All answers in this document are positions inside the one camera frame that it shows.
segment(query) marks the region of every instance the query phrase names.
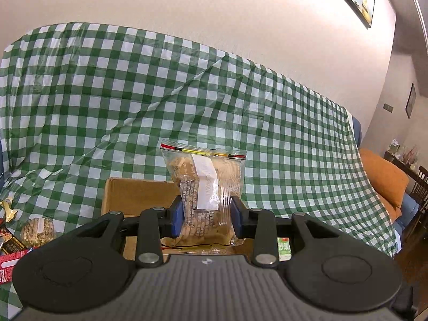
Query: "wall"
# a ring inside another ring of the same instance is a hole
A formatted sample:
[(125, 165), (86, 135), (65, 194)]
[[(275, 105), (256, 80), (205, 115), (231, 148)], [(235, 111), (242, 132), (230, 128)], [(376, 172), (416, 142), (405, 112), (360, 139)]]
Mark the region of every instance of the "wall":
[(410, 117), (410, 127), (404, 145), (419, 147), (417, 165), (428, 169), (428, 98), (418, 97)]
[[(409, 119), (406, 113), (406, 104), (412, 83), (415, 84), (418, 94), (419, 86), (412, 56), (393, 50), (384, 88), (361, 147), (368, 148), (383, 156), (392, 139), (397, 139), (401, 144), (404, 143), (414, 118), (414, 114), (412, 114), (411, 119)], [(416, 98), (416, 104), (421, 98), (420, 96)], [(392, 113), (383, 109), (385, 103), (394, 107)]]
[(367, 29), (344, 0), (0, 0), (0, 49), (26, 31), (68, 21), (187, 38), (261, 63), (345, 106), (367, 129), (395, 28), (376, 0)]

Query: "wooden floor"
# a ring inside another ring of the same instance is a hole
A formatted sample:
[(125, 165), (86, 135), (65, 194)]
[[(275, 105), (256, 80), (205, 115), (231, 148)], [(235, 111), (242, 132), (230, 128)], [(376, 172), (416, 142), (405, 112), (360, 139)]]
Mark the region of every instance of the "wooden floor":
[(406, 281), (410, 284), (419, 283), (418, 312), (428, 307), (428, 239), (424, 238), (426, 231), (420, 226), (395, 257)]

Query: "red package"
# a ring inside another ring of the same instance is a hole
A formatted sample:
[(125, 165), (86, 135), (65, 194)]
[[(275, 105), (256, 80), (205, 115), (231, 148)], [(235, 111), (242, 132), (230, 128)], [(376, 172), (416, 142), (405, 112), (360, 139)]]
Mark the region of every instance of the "red package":
[(0, 256), (0, 284), (12, 281), (12, 271), (16, 262), (26, 255), (30, 250), (10, 253), (8, 255)]

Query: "green and white checkered cloth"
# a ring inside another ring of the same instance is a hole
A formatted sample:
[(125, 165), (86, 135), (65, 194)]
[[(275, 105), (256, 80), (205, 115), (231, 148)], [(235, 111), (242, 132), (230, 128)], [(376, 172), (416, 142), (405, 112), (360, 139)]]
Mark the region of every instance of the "green and white checkered cloth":
[[(159, 145), (170, 139), (246, 150), (251, 208), (303, 211), (396, 250), (346, 110), (232, 53), (113, 25), (35, 29), (3, 55), (0, 126), (15, 233), (30, 214), (59, 232), (99, 216), (108, 177), (169, 179)], [(0, 288), (11, 317), (20, 302), (11, 284)]]

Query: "gray gripper base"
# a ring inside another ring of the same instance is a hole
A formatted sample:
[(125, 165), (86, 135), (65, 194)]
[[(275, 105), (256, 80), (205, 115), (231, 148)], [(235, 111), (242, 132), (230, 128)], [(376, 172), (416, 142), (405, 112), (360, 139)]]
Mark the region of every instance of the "gray gripper base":
[[(114, 273), (106, 278), (114, 278)], [(171, 255), (140, 269), (122, 295), (101, 307), (69, 315), (26, 308), (15, 321), (397, 321), (386, 308), (334, 314), (296, 297), (278, 273), (250, 265), (241, 255)]]

